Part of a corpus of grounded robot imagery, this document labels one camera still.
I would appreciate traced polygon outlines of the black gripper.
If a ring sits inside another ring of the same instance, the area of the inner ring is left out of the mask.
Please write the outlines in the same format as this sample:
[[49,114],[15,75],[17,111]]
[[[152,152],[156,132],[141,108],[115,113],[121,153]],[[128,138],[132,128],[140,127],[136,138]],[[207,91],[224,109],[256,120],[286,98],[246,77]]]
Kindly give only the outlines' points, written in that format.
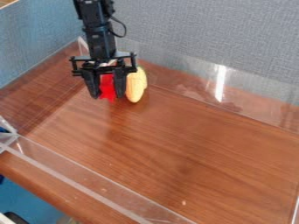
[[99,98],[99,75],[115,75],[116,97],[121,98],[127,91],[127,75],[136,72],[136,54],[133,52],[116,52],[109,58],[92,59],[88,55],[72,56],[72,75],[83,77],[89,95]]

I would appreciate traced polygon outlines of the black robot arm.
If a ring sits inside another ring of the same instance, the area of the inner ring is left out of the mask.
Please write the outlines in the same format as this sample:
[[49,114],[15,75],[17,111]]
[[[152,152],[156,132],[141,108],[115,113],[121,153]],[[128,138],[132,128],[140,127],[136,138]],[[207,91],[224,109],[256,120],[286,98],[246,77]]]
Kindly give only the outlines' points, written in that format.
[[115,17],[112,0],[72,0],[79,20],[83,22],[88,44],[88,56],[72,56],[72,75],[83,78],[88,93],[97,99],[104,91],[100,82],[104,75],[112,75],[112,87],[116,98],[127,91],[127,76],[137,71],[136,54],[117,50],[116,38],[123,38],[113,31],[111,21],[127,27]]

